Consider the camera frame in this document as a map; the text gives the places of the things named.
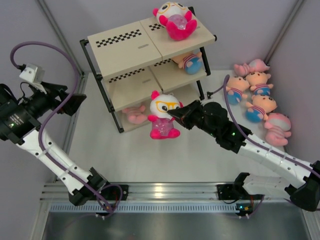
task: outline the plush toy hand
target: plush toy hand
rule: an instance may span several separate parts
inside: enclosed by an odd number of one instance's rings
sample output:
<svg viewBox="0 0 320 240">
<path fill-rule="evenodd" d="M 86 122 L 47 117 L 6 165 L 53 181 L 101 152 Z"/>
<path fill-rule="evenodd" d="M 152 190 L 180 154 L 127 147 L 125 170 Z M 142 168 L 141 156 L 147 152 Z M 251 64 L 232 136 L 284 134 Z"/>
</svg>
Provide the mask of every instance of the plush toy hand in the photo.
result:
<svg viewBox="0 0 320 240">
<path fill-rule="evenodd" d="M 157 119 L 158 119 L 158 117 L 156 115 L 149 115 L 148 116 L 148 120 L 150 122 L 155 122 L 155 121 L 157 121 Z"/>
</svg>

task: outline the gray wall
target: gray wall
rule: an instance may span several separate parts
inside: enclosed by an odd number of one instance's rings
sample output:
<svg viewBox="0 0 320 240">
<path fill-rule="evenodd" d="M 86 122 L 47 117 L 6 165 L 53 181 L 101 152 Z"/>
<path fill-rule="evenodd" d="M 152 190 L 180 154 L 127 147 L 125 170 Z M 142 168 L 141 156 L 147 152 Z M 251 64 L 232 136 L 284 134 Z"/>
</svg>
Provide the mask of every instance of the gray wall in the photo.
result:
<svg viewBox="0 0 320 240">
<path fill-rule="evenodd" d="M 76 58 L 89 70 L 79 40 L 89 35 L 152 17 L 165 0 L 54 0 L 48 1 Z M 295 0 L 181 0 L 194 6 L 197 17 L 217 42 L 208 46 L 214 69 L 264 58 Z"/>
<path fill-rule="evenodd" d="M 306 1 L 270 62 L 273 96 L 292 121 L 287 150 L 312 163 L 320 160 L 319 10 L 320 1 Z"/>
<path fill-rule="evenodd" d="M 16 97 L 20 97 L 20 72 L 10 63 L 11 49 L 24 41 L 61 46 L 34 0 L 2 1 L 0 23 L 0 82 L 7 84 Z M 73 73 L 68 62 L 53 50 L 25 47 L 17 52 L 16 61 L 18 64 L 43 66 L 46 82 L 68 86 L 72 83 Z M 49 133 L 59 144 L 63 141 L 67 119 L 66 116 L 55 116 L 48 126 Z M 0 238 L 26 240 L 34 224 L 44 182 L 52 179 L 53 174 L 40 161 L 9 141 L 0 140 L 0 153 Z"/>
</svg>

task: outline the plush toy head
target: plush toy head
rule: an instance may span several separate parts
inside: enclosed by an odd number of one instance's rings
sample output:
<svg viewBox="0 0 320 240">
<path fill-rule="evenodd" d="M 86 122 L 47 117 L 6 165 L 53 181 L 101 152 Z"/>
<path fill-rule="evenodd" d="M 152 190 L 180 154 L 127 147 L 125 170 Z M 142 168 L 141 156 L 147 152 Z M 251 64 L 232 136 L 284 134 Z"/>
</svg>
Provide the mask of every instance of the plush toy head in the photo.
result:
<svg viewBox="0 0 320 240">
<path fill-rule="evenodd" d="M 183 6 L 181 3 L 168 1 L 165 4 L 163 4 L 160 8 L 153 9 L 153 15 L 161 24 L 161 21 L 159 20 L 160 16 L 164 16 L 168 19 L 172 15 L 184 16 L 187 13 L 187 11 L 188 8 L 186 6 Z"/>
<path fill-rule="evenodd" d="M 277 103 L 272 97 L 262 94 L 253 95 L 252 104 L 263 108 L 266 113 L 270 113 L 277 108 Z"/>
<path fill-rule="evenodd" d="M 249 82 L 241 76 L 230 77 L 226 85 L 229 88 L 239 89 L 242 92 L 247 90 L 250 87 Z"/>
<path fill-rule="evenodd" d="M 257 84 L 266 84 L 268 79 L 271 77 L 271 74 L 266 74 L 260 71 L 254 71 L 248 74 L 245 79 L 249 82 L 251 86 L 255 86 Z"/>
<path fill-rule="evenodd" d="M 265 122 L 264 126 L 267 129 L 270 129 L 273 126 L 277 126 L 281 128 L 284 132 L 287 132 L 291 129 L 291 122 L 286 115 L 272 112 L 269 114 L 268 120 Z"/>
<path fill-rule="evenodd" d="M 161 119 L 171 119 L 172 117 L 167 111 L 182 107 L 182 104 L 174 96 L 165 94 L 160 95 L 157 91 L 152 92 L 151 99 L 151 113 Z"/>
</svg>

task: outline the stuffed toy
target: stuffed toy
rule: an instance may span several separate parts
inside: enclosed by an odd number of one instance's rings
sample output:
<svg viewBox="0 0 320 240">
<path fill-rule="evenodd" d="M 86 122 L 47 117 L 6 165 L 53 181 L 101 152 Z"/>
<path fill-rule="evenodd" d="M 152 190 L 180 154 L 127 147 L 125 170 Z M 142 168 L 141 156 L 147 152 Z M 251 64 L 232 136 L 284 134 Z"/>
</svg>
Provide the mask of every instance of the stuffed toy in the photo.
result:
<svg viewBox="0 0 320 240">
<path fill-rule="evenodd" d="M 175 139 L 180 136 L 180 131 L 174 127 L 174 118 L 167 111 L 182 107 L 173 95 L 159 94 L 153 91 L 151 94 L 150 111 L 148 120 L 152 122 L 150 137 L 152 139 Z"/>
<path fill-rule="evenodd" d="M 272 112 L 269 114 L 267 121 L 264 123 L 264 127 L 268 129 L 265 136 L 267 143 L 274 147 L 282 147 L 288 144 L 288 140 L 291 136 L 291 122 L 286 115 L 281 113 Z"/>
<path fill-rule="evenodd" d="M 237 105 L 241 102 L 242 98 L 246 99 L 248 95 L 244 94 L 244 91 L 249 87 L 250 84 L 245 78 L 241 76 L 230 77 L 229 81 L 226 84 L 229 104 Z"/>
<path fill-rule="evenodd" d="M 168 1 L 160 8 L 153 9 L 153 15 L 176 41 L 186 39 L 197 28 L 197 20 L 192 19 L 192 12 L 181 3 Z"/>
<path fill-rule="evenodd" d="M 172 57 L 172 61 L 178 64 L 180 69 L 184 69 L 187 74 L 196 74 L 202 68 L 202 53 L 194 54 L 192 51 Z"/>
<path fill-rule="evenodd" d="M 267 84 L 271 74 L 266 74 L 260 71 L 254 71 L 247 75 L 245 79 L 251 85 L 250 90 L 253 91 L 254 95 L 263 94 L 270 96 L 270 89 L 274 87 L 273 84 Z"/>
<path fill-rule="evenodd" d="M 248 108 L 245 112 L 246 118 L 253 122 L 259 123 L 262 120 L 268 120 L 268 113 L 277 108 L 276 101 L 267 95 L 253 95 L 252 103 L 246 102 Z"/>
<path fill-rule="evenodd" d="M 235 74 L 240 77 L 244 77 L 252 72 L 265 72 L 269 70 L 269 68 L 270 66 L 266 65 L 261 59 L 255 59 L 250 62 L 249 65 L 246 63 L 243 65 L 233 65 Z"/>
<path fill-rule="evenodd" d="M 144 121 L 148 119 L 148 117 L 143 114 L 145 110 L 146 110 L 146 107 L 144 105 L 140 105 L 140 106 L 127 107 L 123 109 L 122 112 L 126 114 L 126 118 L 129 123 L 142 124 Z"/>
</svg>

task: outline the black shelf frame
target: black shelf frame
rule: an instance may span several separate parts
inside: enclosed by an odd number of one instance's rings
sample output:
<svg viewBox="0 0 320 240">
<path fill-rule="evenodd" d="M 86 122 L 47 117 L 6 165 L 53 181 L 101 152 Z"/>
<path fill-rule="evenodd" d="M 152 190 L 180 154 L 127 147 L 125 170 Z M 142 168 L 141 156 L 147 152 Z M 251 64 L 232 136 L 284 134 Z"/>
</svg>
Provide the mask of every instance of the black shelf frame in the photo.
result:
<svg viewBox="0 0 320 240">
<path fill-rule="evenodd" d="M 194 10 L 194 7 L 193 6 L 190 6 L 189 7 L 189 10 L 194 14 L 195 14 L 195 10 Z M 90 69 L 93 73 L 93 76 L 94 76 L 94 79 L 99 87 L 99 90 L 101 92 L 101 95 L 103 97 L 103 100 L 104 100 L 104 103 L 106 105 L 106 108 L 108 109 L 109 113 L 111 113 L 112 115 L 112 118 L 114 120 L 114 123 L 116 125 L 116 128 L 118 129 L 119 133 L 123 133 L 125 130 L 120 127 L 120 124 L 118 122 L 118 119 L 116 117 L 116 112 L 115 112 L 115 108 L 112 104 L 112 102 L 109 100 L 108 96 L 107 96 L 107 93 L 106 93 L 106 90 L 102 84 L 102 80 L 104 79 L 103 76 L 101 74 L 98 74 L 95 67 L 94 67 L 94 64 L 89 56 L 89 53 L 87 51 L 87 45 L 89 44 L 89 40 L 88 39 L 82 39 L 80 40 L 80 45 L 81 45 L 81 48 L 84 52 L 84 55 L 85 55 L 85 58 L 90 66 Z M 204 65 L 204 69 L 205 69 L 205 72 L 206 72 L 206 75 L 209 76 L 211 75 L 211 71 L 210 71 L 210 67 L 209 67 L 209 63 L 208 63 L 208 59 L 207 59 L 207 55 L 206 55 L 206 51 L 205 51 L 205 48 L 204 47 L 200 47 L 200 51 L 202 53 L 202 61 L 203 61 L 203 65 Z M 201 85 L 201 82 L 200 80 L 197 80 L 196 81 L 196 85 L 198 87 L 198 90 L 199 90 L 199 98 L 200 100 L 204 100 L 205 99 L 205 94 L 204 94 L 204 90 L 202 88 L 202 85 Z"/>
</svg>

